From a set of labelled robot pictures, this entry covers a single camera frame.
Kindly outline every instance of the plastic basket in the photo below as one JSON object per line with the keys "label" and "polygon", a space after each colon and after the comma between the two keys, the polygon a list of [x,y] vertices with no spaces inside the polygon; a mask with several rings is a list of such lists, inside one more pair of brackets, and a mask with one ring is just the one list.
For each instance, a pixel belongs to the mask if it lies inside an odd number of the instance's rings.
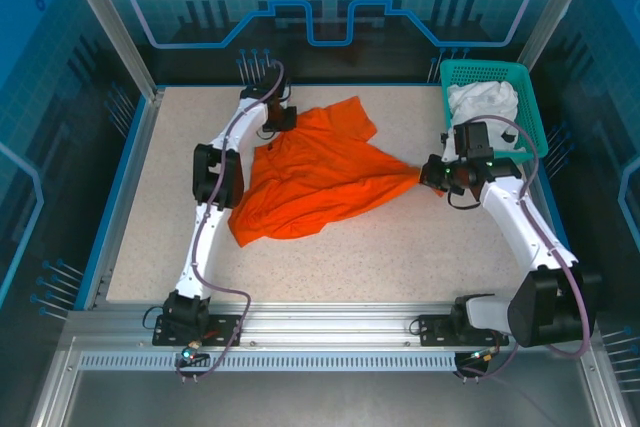
{"label": "plastic basket", "polygon": [[[522,64],[491,60],[445,60],[440,65],[442,92],[444,94],[444,117],[447,129],[451,127],[451,109],[447,88],[450,85],[467,85],[473,82],[509,82],[518,93],[518,115],[516,123],[531,136],[540,158],[547,155],[549,146],[540,119],[540,110],[533,93],[529,71]],[[496,157],[510,157],[517,164],[533,158],[531,147],[522,137],[518,137],[516,148],[524,147],[526,152],[496,151]]]}

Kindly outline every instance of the work surface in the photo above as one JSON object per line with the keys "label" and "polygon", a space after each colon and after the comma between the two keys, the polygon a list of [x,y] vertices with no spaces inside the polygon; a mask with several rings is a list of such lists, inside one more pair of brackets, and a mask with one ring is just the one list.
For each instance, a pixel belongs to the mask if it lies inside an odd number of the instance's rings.
{"label": "work surface", "polygon": [[[175,288],[193,232],[193,149],[224,128],[239,92],[237,87],[166,89],[108,301],[162,302]],[[290,104],[301,112],[354,95],[378,129],[370,141],[376,147],[416,166],[442,152],[439,87],[294,87]],[[259,143],[265,142],[256,136]],[[243,157],[246,185],[252,156],[246,162]],[[522,274],[487,212],[454,210],[445,198],[416,185],[375,210],[303,239],[263,238],[241,249],[226,228],[214,278],[260,302],[431,302],[514,291]],[[226,294],[214,298],[241,300]]]}

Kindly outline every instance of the orange shirt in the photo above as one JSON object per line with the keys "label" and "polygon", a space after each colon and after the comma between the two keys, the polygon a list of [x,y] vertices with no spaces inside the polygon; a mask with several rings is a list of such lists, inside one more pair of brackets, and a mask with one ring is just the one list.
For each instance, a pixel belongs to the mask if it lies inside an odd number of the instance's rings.
{"label": "orange shirt", "polygon": [[375,133],[352,97],[300,114],[295,129],[256,148],[251,187],[229,219],[238,244],[316,234],[416,185],[420,169],[369,145]]}

